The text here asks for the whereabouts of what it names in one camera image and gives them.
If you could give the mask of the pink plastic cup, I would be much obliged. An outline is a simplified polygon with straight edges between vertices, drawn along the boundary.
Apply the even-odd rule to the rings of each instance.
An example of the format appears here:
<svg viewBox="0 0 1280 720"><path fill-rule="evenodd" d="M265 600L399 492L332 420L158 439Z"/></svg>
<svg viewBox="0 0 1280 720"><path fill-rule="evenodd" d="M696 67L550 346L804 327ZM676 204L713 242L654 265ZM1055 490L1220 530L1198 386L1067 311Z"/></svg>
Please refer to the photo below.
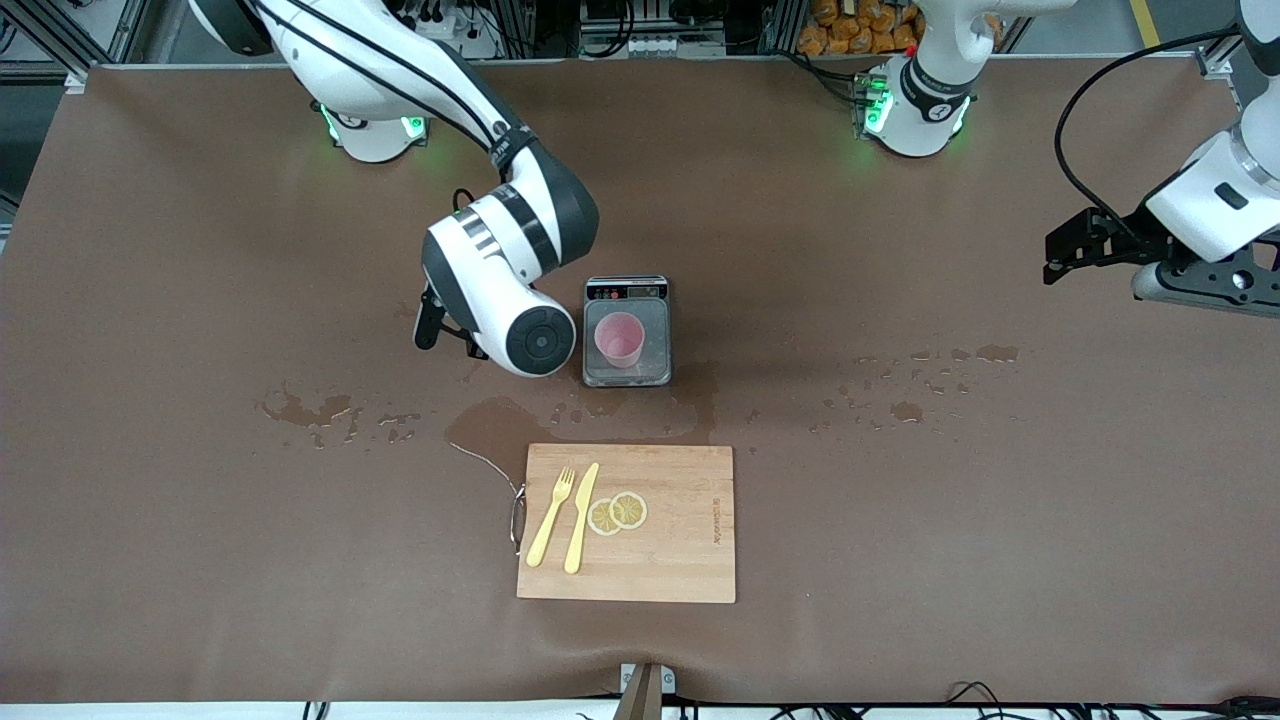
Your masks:
<svg viewBox="0 0 1280 720"><path fill-rule="evenodd" d="M635 366L643 354L646 331L631 313L609 313L598 323L593 342L604 360L620 369Z"/></svg>

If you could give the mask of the silver digital kitchen scale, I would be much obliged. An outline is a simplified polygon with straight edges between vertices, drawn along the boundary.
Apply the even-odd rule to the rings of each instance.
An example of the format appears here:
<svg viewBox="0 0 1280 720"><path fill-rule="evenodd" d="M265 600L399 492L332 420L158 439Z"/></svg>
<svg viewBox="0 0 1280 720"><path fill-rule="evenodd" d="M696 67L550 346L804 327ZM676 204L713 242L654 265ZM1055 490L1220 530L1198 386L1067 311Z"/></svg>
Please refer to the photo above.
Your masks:
<svg viewBox="0 0 1280 720"><path fill-rule="evenodd" d="M585 283L582 306L582 380L595 388L658 387L673 374L669 281L663 275L596 275ZM646 331L639 363L620 369L596 350L593 333L609 313L631 313Z"/></svg>

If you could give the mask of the yellow plastic fork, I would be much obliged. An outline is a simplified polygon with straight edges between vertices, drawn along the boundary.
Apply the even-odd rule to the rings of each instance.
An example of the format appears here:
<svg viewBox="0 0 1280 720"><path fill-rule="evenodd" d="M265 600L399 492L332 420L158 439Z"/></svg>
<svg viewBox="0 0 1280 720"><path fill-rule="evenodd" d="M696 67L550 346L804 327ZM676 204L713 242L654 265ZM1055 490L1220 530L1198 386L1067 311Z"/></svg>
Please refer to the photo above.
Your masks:
<svg viewBox="0 0 1280 720"><path fill-rule="evenodd" d="M576 471L572 468L563 468L553 484L548 510L525 553L525 564L529 568L538 568L544 561L558 512L572 492L575 477Z"/></svg>

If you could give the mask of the yellow plastic knife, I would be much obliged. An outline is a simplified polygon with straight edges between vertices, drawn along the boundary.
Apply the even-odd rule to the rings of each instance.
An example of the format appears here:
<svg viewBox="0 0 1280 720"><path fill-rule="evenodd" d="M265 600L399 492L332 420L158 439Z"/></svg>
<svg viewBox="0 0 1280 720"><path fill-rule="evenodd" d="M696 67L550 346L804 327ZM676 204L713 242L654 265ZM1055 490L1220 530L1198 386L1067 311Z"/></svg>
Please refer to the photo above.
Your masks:
<svg viewBox="0 0 1280 720"><path fill-rule="evenodd" d="M564 557L564 571L568 574L577 574L582 564L585 533L588 529L590 507L593 505L593 492L599 470L600 465L598 462L593 462L582 475L582 479L579 482L576 489L573 501L577 515L575 518L573 532Z"/></svg>

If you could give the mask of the white power strip with plugs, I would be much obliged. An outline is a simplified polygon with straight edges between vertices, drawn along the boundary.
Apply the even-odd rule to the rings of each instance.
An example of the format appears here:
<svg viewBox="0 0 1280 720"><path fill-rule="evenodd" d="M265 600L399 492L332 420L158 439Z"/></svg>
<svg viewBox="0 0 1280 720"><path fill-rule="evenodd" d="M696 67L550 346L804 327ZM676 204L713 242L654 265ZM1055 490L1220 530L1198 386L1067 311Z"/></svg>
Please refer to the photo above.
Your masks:
<svg viewBox="0 0 1280 720"><path fill-rule="evenodd" d="M385 5L416 35L451 46L468 60L508 56L494 15L470 0L385 0Z"/></svg>

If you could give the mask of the wooden cutting board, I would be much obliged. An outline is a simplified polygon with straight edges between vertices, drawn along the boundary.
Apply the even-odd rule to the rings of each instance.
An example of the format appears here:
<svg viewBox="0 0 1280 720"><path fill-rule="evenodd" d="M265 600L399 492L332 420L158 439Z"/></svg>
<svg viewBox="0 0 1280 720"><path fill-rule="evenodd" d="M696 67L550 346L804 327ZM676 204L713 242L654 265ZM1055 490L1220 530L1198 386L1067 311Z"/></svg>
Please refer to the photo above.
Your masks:
<svg viewBox="0 0 1280 720"><path fill-rule="evenodd" d="M623 491L643 496L645 523L603 537L589 525L577 574L564 571L573 532L575 495L588 468L600 470L593 502ZM558 512L544 561L525 553L550 503L563 468L576 471ZM516 594L522 600L590 600L659 603L731 603L736 598L733 451L705 445L552 445L527 448L527 527L521 541Z"/></svg>

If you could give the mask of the orange packaged snacks pile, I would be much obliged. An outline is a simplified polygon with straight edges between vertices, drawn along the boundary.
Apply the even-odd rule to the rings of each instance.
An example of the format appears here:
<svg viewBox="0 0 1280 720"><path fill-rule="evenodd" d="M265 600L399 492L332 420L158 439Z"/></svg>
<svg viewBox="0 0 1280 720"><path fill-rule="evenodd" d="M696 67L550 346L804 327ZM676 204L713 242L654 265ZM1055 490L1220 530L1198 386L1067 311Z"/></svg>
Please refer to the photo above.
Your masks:
<svg viewBox="0 0 1280 720"><path fill-rule="evenodd" d="M803 56L913 51L925 18L913 0L809 0L794 51Z"/></svg>

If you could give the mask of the long white power strip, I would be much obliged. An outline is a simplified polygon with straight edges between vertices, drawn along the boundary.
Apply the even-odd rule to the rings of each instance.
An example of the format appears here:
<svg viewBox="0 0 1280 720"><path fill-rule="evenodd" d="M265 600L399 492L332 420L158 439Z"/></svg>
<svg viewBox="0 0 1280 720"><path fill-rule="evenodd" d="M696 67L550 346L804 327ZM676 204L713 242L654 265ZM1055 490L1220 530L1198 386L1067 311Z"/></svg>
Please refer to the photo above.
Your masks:
<svg viewBox="0 0 1280 720"><path fill-rule="evenodd" d="M584 37L586 47L581 51L586 59L625 60L625 59L716 59L727 56L727 47L721 35L635 35L620 49L604 36Z"/></svg>

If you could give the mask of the metal table edge clamp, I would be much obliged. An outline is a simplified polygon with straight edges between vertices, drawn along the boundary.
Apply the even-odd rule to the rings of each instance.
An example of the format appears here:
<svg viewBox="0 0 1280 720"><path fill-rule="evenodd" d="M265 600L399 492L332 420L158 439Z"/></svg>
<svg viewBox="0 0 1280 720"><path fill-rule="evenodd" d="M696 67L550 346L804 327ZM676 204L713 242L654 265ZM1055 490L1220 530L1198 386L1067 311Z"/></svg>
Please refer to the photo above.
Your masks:
<svg viewBox="0 0 1280 720"><path fill-rule="evenodd" d="M623 665L620 687L613 720L663 720L664 697L675 694L676 675L660 664Z"/></svg>

